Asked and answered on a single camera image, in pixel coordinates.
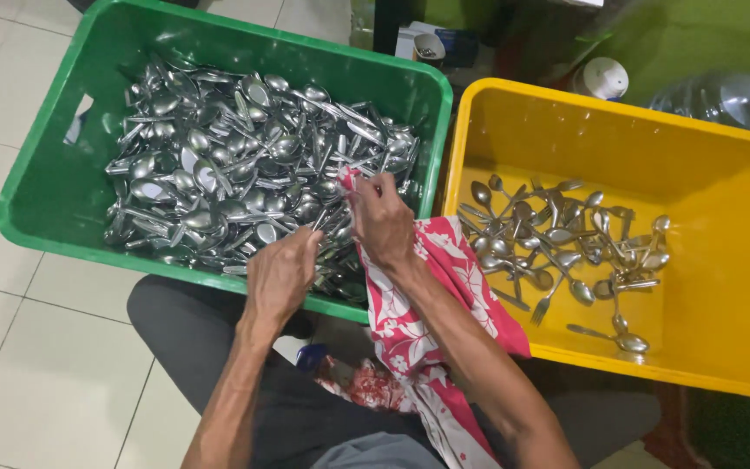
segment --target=dark pants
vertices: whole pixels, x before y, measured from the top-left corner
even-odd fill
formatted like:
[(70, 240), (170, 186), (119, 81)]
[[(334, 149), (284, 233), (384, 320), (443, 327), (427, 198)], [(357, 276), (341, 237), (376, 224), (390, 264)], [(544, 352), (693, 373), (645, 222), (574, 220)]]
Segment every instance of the dark pants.
[[(143, 278), (129, 296), (132, 325), (200, 414), (227, 361), (244, 303), (241, 294), (155, 275)], [(537, 362), (547, 370), (530, 370)], [(556, 365), (527, 360), (523, 368), (550, 381), (543, 387), (553, 390), (544, 395), (584, 467), (639, 439), (658, 421), (652, 396), (569, 390), (562, 377), (546, 380), (557, 374)], [(516, 467), (513, 452), (485, 415), (475, 406), (474, 413), (503, 466)], [(436, 455), (418, 416), (377, 412), (341, 399), (273, 350), (259, 384), (254, 426), (251, 467), (309, 467), (332, 446), (376, 432), (408, 435)]]

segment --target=person's left hand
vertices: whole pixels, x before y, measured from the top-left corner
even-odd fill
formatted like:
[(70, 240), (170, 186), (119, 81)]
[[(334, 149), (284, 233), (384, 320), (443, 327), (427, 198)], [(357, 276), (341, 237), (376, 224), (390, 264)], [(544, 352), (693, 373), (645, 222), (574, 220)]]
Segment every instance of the person's left hand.
[(247, 262), (246, 314), (281, 330), (306, 299), (322, 231), (301, 226), (271, 243)]

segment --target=plastic water bottle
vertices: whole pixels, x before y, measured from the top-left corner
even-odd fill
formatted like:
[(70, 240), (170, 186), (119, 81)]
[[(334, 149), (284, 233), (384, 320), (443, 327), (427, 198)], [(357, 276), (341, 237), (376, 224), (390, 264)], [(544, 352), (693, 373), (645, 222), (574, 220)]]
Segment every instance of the plastic water bottle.
[(692, 77), (657, 93), (648, 107), (750, 130), (750, 73), (710, 72)]

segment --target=pink floral cloth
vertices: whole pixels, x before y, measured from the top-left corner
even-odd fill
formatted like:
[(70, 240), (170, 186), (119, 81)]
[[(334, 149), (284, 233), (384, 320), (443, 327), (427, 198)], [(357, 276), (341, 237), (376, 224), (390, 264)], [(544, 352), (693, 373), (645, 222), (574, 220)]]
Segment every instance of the pink floral cloth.
[[(338, 175), (341, 186), (354, 191), (357, 174), (357, 170), (343, 168)], [(458, 218), (417, 220), (415, 229), (414, 251), (427, 261), (436, 279), (506, 352), (530, 357), (523, 328), (507, 314), (485, 281)], [(443, 352), (430, 331), (407, 298), (369, 261), (360, 244), (358, 252), (367, 274), (369, 325), (376, 355), (415, 405), (430, 442), (450, 468), (499, 467), (464, 393), (447, 375)]]

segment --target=person's right hand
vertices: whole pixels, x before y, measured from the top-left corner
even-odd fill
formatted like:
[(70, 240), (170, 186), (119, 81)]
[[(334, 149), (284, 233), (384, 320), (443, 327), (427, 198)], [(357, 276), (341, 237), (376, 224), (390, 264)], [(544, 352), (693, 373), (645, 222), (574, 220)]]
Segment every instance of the person's right hand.
[(359, 195), (352, 209), (363, 249), (385, 274), (405, 270), (418, 257), (412, 252), (412, 210), (398, 196), (395, 177), (390, 173), (380, 173), (370, 180), (358, 176), (356, 183)]

